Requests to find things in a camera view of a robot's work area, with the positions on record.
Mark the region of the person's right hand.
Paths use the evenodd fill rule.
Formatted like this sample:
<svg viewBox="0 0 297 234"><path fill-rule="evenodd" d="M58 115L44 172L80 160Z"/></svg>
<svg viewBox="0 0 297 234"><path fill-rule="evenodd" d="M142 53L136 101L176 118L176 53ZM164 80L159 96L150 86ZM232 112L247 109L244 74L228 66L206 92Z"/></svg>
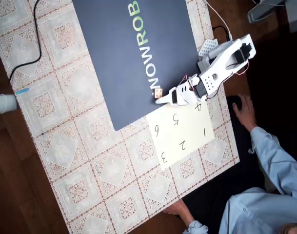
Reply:
<svg viewBox="0 0 297 234"><path fill-rule="evenodd" d="M251 98L247 95L238 94L238 97L241 100L241 109L239 109L237 105L233 103L233 110L240 123L248 132L251 132L255 127L257 127L253 103Z"/></svg>

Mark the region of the person's left hand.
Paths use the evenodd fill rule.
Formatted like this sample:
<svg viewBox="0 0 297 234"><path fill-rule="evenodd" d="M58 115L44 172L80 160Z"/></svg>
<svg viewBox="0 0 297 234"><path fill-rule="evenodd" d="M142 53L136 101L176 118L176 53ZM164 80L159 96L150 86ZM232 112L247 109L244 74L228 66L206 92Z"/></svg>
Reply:
<svg viewBox="0 0 297 234"><path fill-rule="evenodd" d="M182 199L164 209L163 212L170 215L178 215L187 227L194 221L192 214Z"/></svg>

